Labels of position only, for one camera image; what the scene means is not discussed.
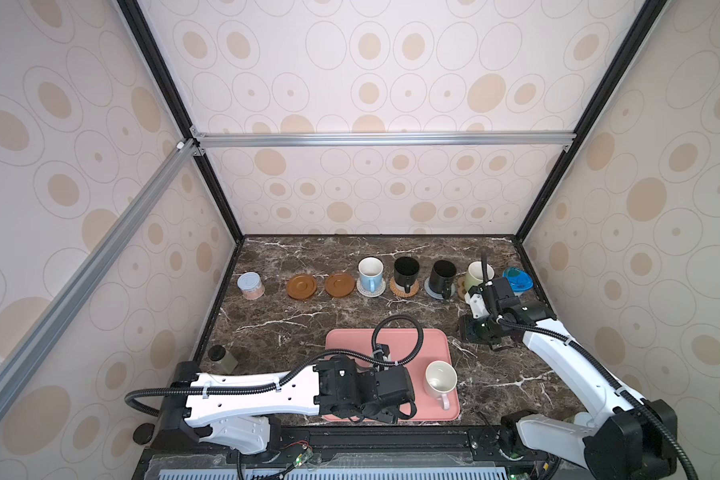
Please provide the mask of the white mug pink handle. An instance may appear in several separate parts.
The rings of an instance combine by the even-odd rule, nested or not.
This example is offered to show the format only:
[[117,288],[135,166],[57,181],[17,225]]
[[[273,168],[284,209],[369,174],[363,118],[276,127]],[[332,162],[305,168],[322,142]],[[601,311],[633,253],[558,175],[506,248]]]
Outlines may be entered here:
[[457,372],[445,361],[433,361],[425,369],[426,393],[438,400],[445,411],[450,409],[449,394],[456,389],[457,383]]

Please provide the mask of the black mug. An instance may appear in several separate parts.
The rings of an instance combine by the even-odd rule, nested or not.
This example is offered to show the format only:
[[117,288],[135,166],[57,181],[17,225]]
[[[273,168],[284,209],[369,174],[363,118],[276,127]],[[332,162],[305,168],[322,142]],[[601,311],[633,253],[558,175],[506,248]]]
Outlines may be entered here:
[[437,260],[430,273],[430,287],[446,297],[457,274],[456,266],[448,260]]
[[418,280],[420,264],[413,257],[400,257],[394,262],[394,279],[397,284],[409,288]]

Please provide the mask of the blue woven round coaster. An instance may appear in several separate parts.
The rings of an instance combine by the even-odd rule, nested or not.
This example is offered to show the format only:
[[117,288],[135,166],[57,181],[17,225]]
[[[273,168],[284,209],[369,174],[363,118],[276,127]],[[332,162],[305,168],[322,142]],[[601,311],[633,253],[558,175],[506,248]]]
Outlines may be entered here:
[[436,299],[436,300],[449,300],[449,299],[452,298],[452,297],[456,294],[456,292],[457,292],[456,285],[453,284],[453,283],[451,283],[451,284],[449,285],[450,292],[449,292],[449,294],[448,294],[446,297],[444,297],[441,293],[438,293],[438,292],[434,291],[434,290],[430,287],[430,278],[427,278],[427,279],[424,281],[424,287],[425,287],[425,291],[426,291],[427,295],[430,296],[430,297],[433,298],[433,299]]

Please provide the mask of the rattan woven round coaster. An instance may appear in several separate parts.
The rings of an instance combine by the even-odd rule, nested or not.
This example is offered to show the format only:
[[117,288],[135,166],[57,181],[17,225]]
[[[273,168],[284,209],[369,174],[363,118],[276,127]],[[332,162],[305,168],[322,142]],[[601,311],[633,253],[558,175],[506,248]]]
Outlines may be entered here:
[[420,285],[419,285],[419,281],[415,280],[409,288],[406,288],[404,286],[398,285],[396,280],[394,278],[392,278],[391,282],[390,282],[390,289],[391,289],[392,293],[397,297],[411,298],[419,292]]

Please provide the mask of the multicolour woven round coaster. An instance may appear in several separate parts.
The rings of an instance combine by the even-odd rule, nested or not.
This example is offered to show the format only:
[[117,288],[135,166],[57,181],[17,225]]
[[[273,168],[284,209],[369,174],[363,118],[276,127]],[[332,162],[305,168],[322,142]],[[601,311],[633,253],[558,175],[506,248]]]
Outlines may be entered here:
[[376,298],[381,296],[386,290],[386,286],[387,282],[384,279],[381,279],[380,283],[377,285],[377,289],[369,291],[363,286],[362,278],[358,278],[356,281],[356,289],[358,293],[367,298]]

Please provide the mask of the dark brown round coaster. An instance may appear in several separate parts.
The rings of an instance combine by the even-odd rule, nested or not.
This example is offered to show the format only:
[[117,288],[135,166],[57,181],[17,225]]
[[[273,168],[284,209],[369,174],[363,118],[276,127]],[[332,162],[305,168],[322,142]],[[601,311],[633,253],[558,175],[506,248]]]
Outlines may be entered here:
[[337,272],[325,280],[324,289],[333,298],[343,298],[352,293],[355,285],[356,280],[350,274]]

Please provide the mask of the brown wooden round coaster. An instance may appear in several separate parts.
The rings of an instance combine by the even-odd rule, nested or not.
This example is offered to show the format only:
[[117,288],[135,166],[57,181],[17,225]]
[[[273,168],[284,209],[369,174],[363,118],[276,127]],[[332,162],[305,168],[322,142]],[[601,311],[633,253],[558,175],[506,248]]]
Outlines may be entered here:
[[294,300],[306,300],[316,291],[317,280],[310,274],[295,275],[286,284],[286,293]]

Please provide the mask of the white mug blue handle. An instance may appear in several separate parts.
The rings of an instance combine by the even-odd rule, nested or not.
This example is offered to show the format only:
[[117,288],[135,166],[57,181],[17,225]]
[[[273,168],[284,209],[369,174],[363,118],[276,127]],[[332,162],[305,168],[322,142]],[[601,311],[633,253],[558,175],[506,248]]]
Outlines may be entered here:
[[358,264],[359,278],[362,278],[363,286],[369,291],[377,289],[383,279],[383,270],[383,262],[376,257],[366,257]]

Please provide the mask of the cork paw print coaster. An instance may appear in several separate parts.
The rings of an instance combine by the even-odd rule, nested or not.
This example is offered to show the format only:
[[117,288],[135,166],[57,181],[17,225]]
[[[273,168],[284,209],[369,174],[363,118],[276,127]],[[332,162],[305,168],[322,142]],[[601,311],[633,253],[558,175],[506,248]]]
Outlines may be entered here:
[[468,291],[465,286],[465,278],[464,277],[461,277],[457,280],[456,287],[457,287],[457,294],[458,294],[459,300],[462,302],[467,302],[467,300],[465,299],[465,296],[467,295]]

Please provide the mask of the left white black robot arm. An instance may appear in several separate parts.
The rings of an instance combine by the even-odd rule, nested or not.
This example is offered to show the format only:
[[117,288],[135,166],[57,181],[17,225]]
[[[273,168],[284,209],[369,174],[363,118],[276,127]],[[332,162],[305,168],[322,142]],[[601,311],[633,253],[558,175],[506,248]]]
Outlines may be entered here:
[[395,424],[417,414],[415,400],[404,361],[345,349],[321,352],[290,372],[223,376],[192,369],[175,386],[137,389],[125,396],[134,410],[154,417],[174,412],[189,436],[206,429],[204,441],[245,455],[275,448],[273,415]]

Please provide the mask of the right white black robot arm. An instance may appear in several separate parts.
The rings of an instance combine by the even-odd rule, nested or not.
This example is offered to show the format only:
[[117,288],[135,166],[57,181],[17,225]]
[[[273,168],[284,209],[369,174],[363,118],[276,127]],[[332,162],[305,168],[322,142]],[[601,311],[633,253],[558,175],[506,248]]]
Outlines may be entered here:
[[467,299],[460,319],[466,341],[493,346],[505,337],[522,342],[563,380],[590,418],[583,425],[531,410],[504,416],[500,452],[517,460],[543,451],[586,468],[596,479],[663,479],[681,469],[698,473],[677,439],[678,418],[664,401],[651,401],[601,364],[541,303],[488,307]]

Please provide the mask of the grey lidded pink jar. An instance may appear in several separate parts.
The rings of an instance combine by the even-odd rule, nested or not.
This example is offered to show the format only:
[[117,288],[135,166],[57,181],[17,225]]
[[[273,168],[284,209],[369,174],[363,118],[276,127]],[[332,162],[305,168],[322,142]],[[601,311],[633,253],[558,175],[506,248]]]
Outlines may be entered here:
[[237,286],[243,297],[247,300],[256,300],[265,293],[261,277],[256,272],[245,272],[237,280]]

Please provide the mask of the amber spice jar black cap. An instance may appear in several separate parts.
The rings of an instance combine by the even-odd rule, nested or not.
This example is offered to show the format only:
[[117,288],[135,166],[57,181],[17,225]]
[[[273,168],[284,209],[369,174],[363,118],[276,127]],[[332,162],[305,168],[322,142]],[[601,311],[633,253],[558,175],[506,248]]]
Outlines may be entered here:
[[140,446],[148,445],[153,439],[154,431],[153,423],[142,423],[133,431],[132,440]]

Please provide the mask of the horizontal aluminium frame bar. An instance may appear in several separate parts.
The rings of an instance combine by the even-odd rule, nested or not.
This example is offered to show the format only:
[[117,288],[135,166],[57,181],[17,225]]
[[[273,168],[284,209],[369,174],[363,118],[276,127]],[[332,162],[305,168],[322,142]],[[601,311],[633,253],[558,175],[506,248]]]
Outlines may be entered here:
[[200,148],[418,147],[571,145],[573,131],[361,132],[361,133],[197,133]]

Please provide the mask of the diagonal aluminium frame bar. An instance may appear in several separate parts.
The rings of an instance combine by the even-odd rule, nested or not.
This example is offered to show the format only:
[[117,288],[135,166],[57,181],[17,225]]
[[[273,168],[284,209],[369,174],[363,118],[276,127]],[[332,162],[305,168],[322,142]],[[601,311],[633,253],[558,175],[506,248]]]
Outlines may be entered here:
[[174,149],[2,363],[0,421],[197,148],[187,138]]

